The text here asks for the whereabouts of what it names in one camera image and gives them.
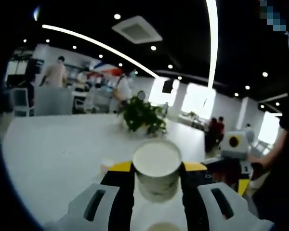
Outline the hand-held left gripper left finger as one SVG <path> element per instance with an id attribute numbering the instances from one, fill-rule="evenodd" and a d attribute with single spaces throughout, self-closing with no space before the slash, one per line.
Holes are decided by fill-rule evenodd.
<path id="1" fill-rule="evenodd" d="M 135 168 L 114 164 L 100 183 L 93 183 L 69 204 L 67 213 L 46 223 L 45 231 L 128 231 L 134 206 Z"/>

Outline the person's right hand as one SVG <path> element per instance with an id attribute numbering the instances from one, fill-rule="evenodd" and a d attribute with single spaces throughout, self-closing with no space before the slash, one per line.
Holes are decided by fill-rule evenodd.
<path id="1" fill-rule="evenodd" d="M 253 169 L 251 180 L 257 180 L 270 171 L 269 164 L 263 157 L 248 155 L 248 161 L 251 163 L 251 167 Z"/>

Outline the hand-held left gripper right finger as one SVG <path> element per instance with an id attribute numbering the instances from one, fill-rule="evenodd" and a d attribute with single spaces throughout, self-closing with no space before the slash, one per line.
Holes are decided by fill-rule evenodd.
<path id="1" fill-rule="evenodd" d="M 202 163 L 182 163 L 183 206 L 189 231 L 272 231 L 273 222 L 224 182 L 215 182 Z"/>

